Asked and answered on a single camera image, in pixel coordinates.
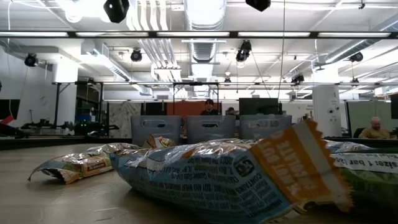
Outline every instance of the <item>plastic crate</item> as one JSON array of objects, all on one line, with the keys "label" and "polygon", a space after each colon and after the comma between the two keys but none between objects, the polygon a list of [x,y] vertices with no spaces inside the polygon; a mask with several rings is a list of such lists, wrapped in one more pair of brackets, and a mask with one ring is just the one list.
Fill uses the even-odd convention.
[{"label": "plastic crate", "polygon": [[131,116],[132,143],[142,146],[148,135],[180,142],[181,116]]},{"label": "plastic crate", "polygon": [[291,127],[291,125],[291,115],[241,115],[239,137],[241,139],[263,139]]},{"label": "plastic crate", "polygon": [[233,138],[235,135],[235,116],[187,116],[187,141],[198,142]]}]

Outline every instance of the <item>bald man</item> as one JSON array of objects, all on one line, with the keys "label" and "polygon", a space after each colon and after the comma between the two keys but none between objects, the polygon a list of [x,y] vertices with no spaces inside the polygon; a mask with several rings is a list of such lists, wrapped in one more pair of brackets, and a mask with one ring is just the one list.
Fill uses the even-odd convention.
[{"label": "bald man", "polygon": [[359,138],[389,139],[390,131],[388,129],[381,128],[380,118],[373,117],[371,120],[371,127],[365,128],[359,135]]}]

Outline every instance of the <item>snack bar wrapper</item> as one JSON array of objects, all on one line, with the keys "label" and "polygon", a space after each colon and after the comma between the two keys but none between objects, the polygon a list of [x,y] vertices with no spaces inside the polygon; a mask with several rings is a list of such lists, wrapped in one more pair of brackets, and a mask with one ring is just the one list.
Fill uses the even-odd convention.
[{"label": "snack bar wrapper", "polygon": [[34,173],[42,171],[46,175],[63,180],[65,184],[71,184],[76,180],[111,170],[109,154],[127,149],[139,147],[126,143],[112,143],[89,148],[85,153],[57,157],[36,167],[28,180],[30,181]]},{"label": "snack bar wrapper", "polygon": [[354,142],[335,142],[329,140],[325,141],[326,141],[326,148],[329,149],[332,153],[365,151],[365,150],[375,149]]},{"label": "snack bar wrapper", "polygon": [[228,141],[110,155],[133,189],[210,223],[280,223],[306,204],[352,206],[350,187],[310,120],[253,146]]},{"label": "snack bar wrapper", "polygon": [[354,211],[398,220],[398,154],[332,154],[352,186]]}]

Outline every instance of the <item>logo on wrapper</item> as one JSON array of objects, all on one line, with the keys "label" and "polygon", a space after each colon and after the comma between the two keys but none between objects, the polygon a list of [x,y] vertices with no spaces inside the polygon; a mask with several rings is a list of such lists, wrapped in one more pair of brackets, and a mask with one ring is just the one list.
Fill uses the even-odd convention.
[{"label": "logo on wrapper", "polygon": [[251,174],[251,172],[253,172],[254,170],[253,163],[249,159],[247,159],[246,156],[243,157],[240,161],[235,162],[234,167],[236,169],[236,172],[238,172],[241,177],[245,177]]}]

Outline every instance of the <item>person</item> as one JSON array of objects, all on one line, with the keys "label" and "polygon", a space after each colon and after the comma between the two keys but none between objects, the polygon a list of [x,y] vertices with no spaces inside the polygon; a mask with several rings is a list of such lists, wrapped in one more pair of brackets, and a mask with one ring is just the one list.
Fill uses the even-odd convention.
[{"label": "person", "polygon": [[200,115],[218,115],[218,110],[214,108],[214,102],[212,99],[208,99],[205,102],[206,109],[200,113]]},{"label": "person", "polygon": [[389,139],[390,131],[385,128],[381,128],[381,120],[378,117],[373,117],[371,120],[371,127],[365,128],[359,138],[363,139]]}]

